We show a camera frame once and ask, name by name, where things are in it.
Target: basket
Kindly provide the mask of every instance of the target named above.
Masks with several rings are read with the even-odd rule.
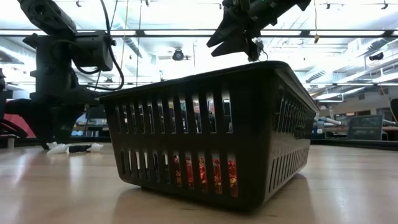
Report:
[[[292,69],[259,62],[101,99],[120,178],[252,210],[307,163],[318,110]]]

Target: table surface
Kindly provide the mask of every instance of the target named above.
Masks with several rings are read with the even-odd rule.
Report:
[[[1,149],[0,223],[396,224],[398,153],[312,146],[306,168],[243,215],[125,184],[110,145],[72,155]]]

